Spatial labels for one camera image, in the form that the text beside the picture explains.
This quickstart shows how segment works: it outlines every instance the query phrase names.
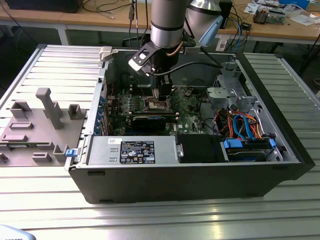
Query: wooden table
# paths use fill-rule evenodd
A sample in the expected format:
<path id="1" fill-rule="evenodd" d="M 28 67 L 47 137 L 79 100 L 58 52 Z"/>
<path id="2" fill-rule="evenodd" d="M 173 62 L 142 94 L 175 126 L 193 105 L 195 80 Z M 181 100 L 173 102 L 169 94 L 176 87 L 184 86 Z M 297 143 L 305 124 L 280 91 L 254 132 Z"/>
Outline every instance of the wooden table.
<path id="1" fill-rule="evenodd" d="M 111 2 L 112 0 L 96 0 L 97 5 Z M 313 44 L 320 33 L 319 26 L 315 24 L 304 26 L 288 18 L 285 19 L 284 24 L 255 24 L 253 23 L 253 15 L 243 12 L 246 8 L 245 6 L 251 1 L 237 0 L 235 2 L 235 8 L 237 9 L 237 13 L 239 14 L 239 16 L 243 19 L 244 22 L 252 24 L 248 40 L 276 43 Z M 120 0 L 116 4 L 106 5 L 101 9 L 107 10 L 126 4 L 128 4 L 127 0 Z M 89 12 L 83 8 L 80 8 L 78 13 L 62 13 L 48 11 L 12 10 L 8 8 L 5 2 L 3 2 L 3 5 L 21 26 L 57 29 L 61 43 L 63 45 L 69 44 L 66 34 L 66 30 L 68 29 L 124 33 L 127 33 L 129 31 L 129 6 L 116 9 L 111 14 L 106 14 L 110 17 L 114 17 L 113 19 L 111 19 L 96 12 Z M 86 4 L 86 7 L 93 11 L 96 10 L 93 0 L 88 2 Z M 319 11 L 320 7 L 313 7 L 313 9 L 309 8 L 308 10 Z M 138 3 L 138 16 L 138 31 L 139 33 L 143 33 L 147 26 L 144 3 Z M 150 4 L 148 4 L 148 19 L 149 33 L 151 25 Z M 1 7 L 0 25 L 16 25 Z M 136 21 L 134 20 L 134 22 L 132 23 L 133 33 L 136 32 L 135 28 Z M 237 29 L 234 27 L 232 21 L 229 20 L 226 29 L 220 29 L 218 32 L 217 38 L 219 38 L 219 44 L 217 46 L 217 50 L 221 50 L 224 43 L 228 39 L 233 38 L 235 34 L 237 34 Z"/>
<path id="2" fill-rule="evenodd" d="M 299 43 L 299 44 L 313 44 L 320 34 L 319 25 L 312 24 L 304 26 L 289 18 L 285 18 L 283 24 L 256 24 L 253 21 L 253 14 L 245 13 L 246 5 L 251 3 L 250 0 L 237 0 L 235 1 L 235 9 L 243 22 L 251 24 L 251 30 L 248 40 L 252 41 L 264 41 L 264 42 L 276 42 L 276 43 Z M 308 11 L 320 11 L 320 7 L 310 6 Z M 228 21 L 226 28 L 221 29 L 219 34 L 220 42 L 228 40 L 234 37 L 237 33 L 237 29 L 234 27 L 231 20 Z"/>

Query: gray 3d-printed holder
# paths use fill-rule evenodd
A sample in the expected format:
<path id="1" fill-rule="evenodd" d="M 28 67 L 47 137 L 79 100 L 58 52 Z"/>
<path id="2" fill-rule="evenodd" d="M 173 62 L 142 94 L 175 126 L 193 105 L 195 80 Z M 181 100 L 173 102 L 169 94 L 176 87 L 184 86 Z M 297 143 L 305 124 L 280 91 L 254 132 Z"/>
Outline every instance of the gray 3d-printed holder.
<path id="1" fill-rule="evenodd" d="M 67 149 L 77 147 L 86 110 L 77 104 L 60 109 L 49 88 L 39 89 L 45 110 L 31 109 L 25 101 L 10 109 L 13 117 L 0 136 L 0 166 L 61 166 Z"/>

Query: aluminum extrusion table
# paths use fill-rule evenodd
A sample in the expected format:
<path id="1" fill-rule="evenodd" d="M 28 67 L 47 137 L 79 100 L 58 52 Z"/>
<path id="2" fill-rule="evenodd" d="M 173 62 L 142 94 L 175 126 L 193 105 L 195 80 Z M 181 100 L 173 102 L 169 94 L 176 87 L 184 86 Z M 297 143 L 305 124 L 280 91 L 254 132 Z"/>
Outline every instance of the aluminum extrusion table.
<path id="1" fill-rule="evenodd" d="M 42 108 L 34 97 L 38 87 L 50 87 L 52 100 L 62 108 L 75 103 L 89 110 L 99 51 L 99 47 L 88 46 L 36 49 L 0 101 L 0 130 L 11 117 L 8 108 L 14 100 Z M 261 80 L 317 164 L 300 179 L 281 183 L 263 198 L 92 205 L 63 166 L 0 167 L 0 224 L 26 230 L 37 240 L 93 236 L 112 240 L 318 240 L 319 102 L 284 59 L 252 53 L 246 57 L 264 75 Z"/>

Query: paper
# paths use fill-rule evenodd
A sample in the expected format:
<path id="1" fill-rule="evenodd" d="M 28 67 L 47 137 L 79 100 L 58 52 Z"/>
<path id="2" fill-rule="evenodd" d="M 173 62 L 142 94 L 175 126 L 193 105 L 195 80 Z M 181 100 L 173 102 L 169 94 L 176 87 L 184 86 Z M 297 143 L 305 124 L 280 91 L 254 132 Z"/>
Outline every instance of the paper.
<path id="1" fill-rule="evenodd" d="M 315 23 L 315 21 L 311 17 L 305 15 L 290 17 L 290 19 L 305 26 L 309 26 Z"/>
<path id="2" fill-rule="evenodd" d="M 109 138 L 108 144 L 121 144 L 122 138 Z"/>
<path id="3" fill-rule="evenodd" d="M 258 10 L 258 7 L 262 7 L 262 8 L 266 8 L 266 9 L 272 9 L 272 7 L 263 6 L 261 4 L 248 3 L 248 5 L 246 6 L 244 12 L 247 13 L 247 14 L 254 15 L 256 13 L 256 11 Z"/>

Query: blue cable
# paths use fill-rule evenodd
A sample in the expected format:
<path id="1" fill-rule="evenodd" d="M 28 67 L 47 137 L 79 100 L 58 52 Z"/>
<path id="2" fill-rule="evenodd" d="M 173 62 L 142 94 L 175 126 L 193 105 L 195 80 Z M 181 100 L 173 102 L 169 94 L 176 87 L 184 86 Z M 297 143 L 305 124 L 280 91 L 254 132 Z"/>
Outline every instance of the blue cable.
<path id="1" fill-rule="evenodd" d="M 249 122 L 248 122 L 248 119 L 246 118 L 245 115 L 238 114 L 238 115 L 236 115 L 236 116 L 233 118 L 233 129 L 234 129 L 234 132 L 235 132 L 242 140 L 245 140 L 245 137 L 244 137 L 240 132 L 238 132 L 238 130 L 237 130 L 237 119 L 238 119 L 239 117 L 242 117 L 243 120 L 244 120 L 245 130 L 246 130 L 246 134 L 248 135 L 248 137 L 249 137 L 250 139 L 255 140 L 256 138 L 254 137 L 253 133 L 250 131 Z"/>
<path id="2" fill-rule="evenodd" d="M 240 24 L 238 23 L 238 21 L 236 21 L 236 20 L 233 20 L 233 21 L 235 21 L 236 24 L 238 25 L 238 31 L 239 31 L 238 42 L 236 43 L 235 49 L 233 50 L 235 52 L 237 50 L 237 48 L 239 47 L 242 31 L 241 31 L 241 27 L 240 27 Z"/>

